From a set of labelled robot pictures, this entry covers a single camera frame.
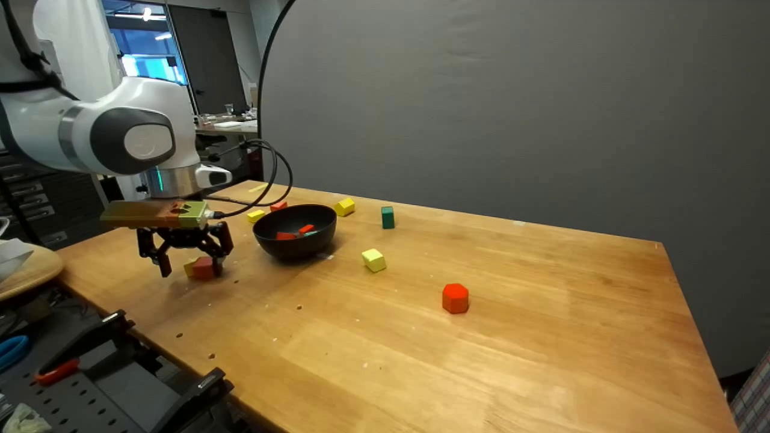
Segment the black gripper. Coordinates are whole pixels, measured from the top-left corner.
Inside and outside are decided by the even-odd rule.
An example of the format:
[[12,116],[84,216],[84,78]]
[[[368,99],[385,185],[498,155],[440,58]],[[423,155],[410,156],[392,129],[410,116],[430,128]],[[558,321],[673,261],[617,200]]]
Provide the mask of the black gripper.
[[223,257],[233,251],[233,240],[227,223],[220,227],[190,227],[190,229],[140,229],[138,249],[143,255],[151,255],[161,277],[171,274],[171,249],[197,249],[213,257],[213,271],[223,271]]

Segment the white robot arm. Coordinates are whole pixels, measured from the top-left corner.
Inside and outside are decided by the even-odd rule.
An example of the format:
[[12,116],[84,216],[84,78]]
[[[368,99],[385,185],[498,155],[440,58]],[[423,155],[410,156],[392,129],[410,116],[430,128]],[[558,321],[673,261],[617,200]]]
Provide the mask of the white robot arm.
[[164,277],[171,249],[197,249],[210,274],[233,251],[228,227],[195,192],[227,169],[195,150],[195,114],[180,84],[124,78],[96,102],[65,87],[33,30],[39,0],[2,0],[2,145],[30,162],[74,174],[140,176],[148,200],[109,202],[101,222],[138,234],[138,251]]

